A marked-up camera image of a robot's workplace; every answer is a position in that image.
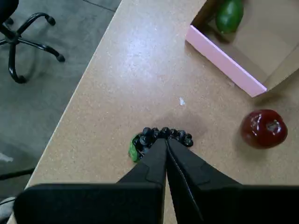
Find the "red apple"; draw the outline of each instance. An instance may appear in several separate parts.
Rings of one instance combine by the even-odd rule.
[[[273,110],[257,110],[248,114],[241,123],[241,136],[252,147],[271,148],[282,143],[288,129],[281,116]]]

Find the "open box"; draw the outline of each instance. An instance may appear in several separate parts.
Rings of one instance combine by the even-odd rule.
[[[223,35],[214,16],[225,0],[207,0],[186,40],[251,97],[266,92],[299,68],[299,1],[241,0],[244,16]]]

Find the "chair base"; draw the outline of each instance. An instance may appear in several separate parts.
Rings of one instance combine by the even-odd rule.
[[[15,70],[15,49],[16,49],[16,45],[19,43],[24,43],[33,47],[36,47],[40,50],[44,50],[50,54],[53,54],[56,59],[59,62],[65,62],[65,58],[62,54],[58,53],[56,50],[54,50],[52,47],[45,45],[45,44],[41,44],[41,43],[36,43],[36,42],[32,42],[29,40],[26,40],[24,38],[22,38],[22,33],[39,17],[44,16],[45,19],[47,20],[47,22],[54,26],[56,24],[56,21],[54,20],[53,17],[49,16],[46,13],[35,13],[32,16],[30,16],[24,23],[23,25],[20,26],[20,28],[17,31],[12,31],[8,28],[7,25],[13,24],[14,21],[9,18],[6,22],[4,26],[3,24],[0,25],[0,32],[2,32],[5,36],[6,39],[1,40],[0,41],[0,46],[4,45],[6,43],[10,44],[10,50],[9,50],[9,62],[8,62],[8,69],[9,69],[9,73],[11,75],[11,77],[13,78],[13,80],[19,84],[23,84],[26,83],[27,80],[24,76],[18,76]]]

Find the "tan table surface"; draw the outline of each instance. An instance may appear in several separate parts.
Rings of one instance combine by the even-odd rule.
[[[118,181],[134,165],[129,141],[145,126],[190,132],[191,150],[241,183],[299,184],[298,75],[254,99],[234,86],[185,42],[203,3],[122,1],[29,185]],[[283,144],[260,151],[240,141],[238,126],[255,108],[282,115]],[[168,189],[164,222],[176,222]]]

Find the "green toy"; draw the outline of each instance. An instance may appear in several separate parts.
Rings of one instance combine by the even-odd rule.
[[[243,18],[244,7],[242,0],[226,0],[216,14],[215,22],[223,34],[233,33]]]
[[[128,154],[129,154],[129,157],[131,158],[131,160],[133,162],[138,162],[139,161],[139,157],[138,157],[138,152],[133,144],[133,139],[135,138],[136,136],[134,136],[132,138],[132,140],[130,141],[130,146],[129,146],[129,151],[128,151]]]

